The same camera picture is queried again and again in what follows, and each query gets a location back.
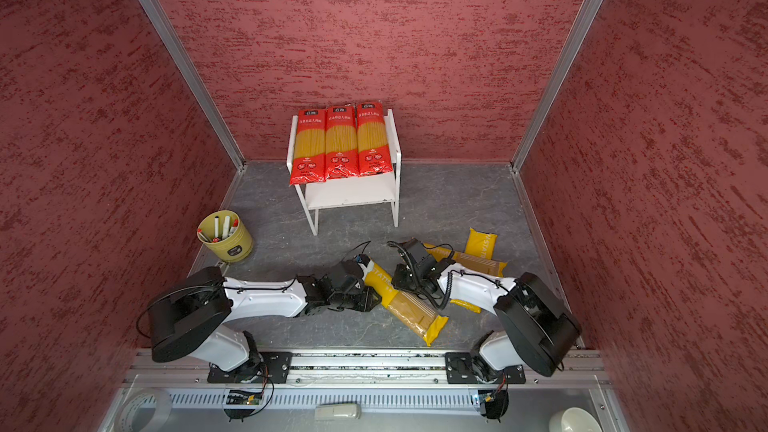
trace clear tape roll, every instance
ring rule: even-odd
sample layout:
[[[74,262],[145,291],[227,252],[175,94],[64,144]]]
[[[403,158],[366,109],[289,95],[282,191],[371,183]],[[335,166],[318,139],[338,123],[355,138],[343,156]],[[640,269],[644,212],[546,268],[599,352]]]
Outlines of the clear tape roll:
[[[141,405],[150,398],[154,398],[154,414],[147,425],[134,430],[134,418]],[[170,394],[164,389],[141,389],[132,394],[114,417],[115,432],[158,432],[168,421],[173,405]]]

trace textured red wall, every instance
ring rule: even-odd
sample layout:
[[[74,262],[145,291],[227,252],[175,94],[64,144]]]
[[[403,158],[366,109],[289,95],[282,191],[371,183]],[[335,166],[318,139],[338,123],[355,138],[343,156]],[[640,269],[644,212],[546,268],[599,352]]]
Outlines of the textured red wall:
[[[633,430],[768,423],[768,0],[605,0],[523,179]]]
[[[160,0],[246,158],[380,99],[406,158],[509,160],[582,0]]]
[[[91,431],[234,170],[136,0],[0,0],[0,43],[0,424]]]

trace red pasta package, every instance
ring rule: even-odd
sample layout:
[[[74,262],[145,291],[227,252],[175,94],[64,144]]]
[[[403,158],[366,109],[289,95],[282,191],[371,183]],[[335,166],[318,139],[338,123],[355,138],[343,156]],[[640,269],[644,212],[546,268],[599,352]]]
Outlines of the red pasta package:
[[[329,107],[326,116],[326,178],[359,175],[355,106]]]
[[[384,124],[384,107],[380,102],[357,104],[357,150],[361,176],[392,171]]]
[[[308,109],[299,112],[296,143],[293,146],[293,166],[290,184],[326,181],[326,110]]]

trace white metal rack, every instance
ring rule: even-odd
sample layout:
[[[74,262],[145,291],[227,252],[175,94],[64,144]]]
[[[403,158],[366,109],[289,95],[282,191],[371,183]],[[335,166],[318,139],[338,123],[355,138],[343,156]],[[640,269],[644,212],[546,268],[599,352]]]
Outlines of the white metal rack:
[[[298,116],[293,116],[288,142],[288,157],[286,166],[288,172],[293,166],[293,147],[296,144],[296,125]],[[367,177],[333,178],[327,182],[317,182],[302,186],[294,186],[299,195],[301,206],[304,208],[306,220],[310,223],[312,234],[317,235],[317,221],[322,208],[367,206],[369,204],[390,203],[392,205],[392,220],[398,225],[400,211],[400,168],[402,153],[400,141],[397,138],[395,117],[392,109],[384,116],[386,135],[389,142],[389,155],[392,156],[394,172]],[[315,212],[312,219],[310,211]]]

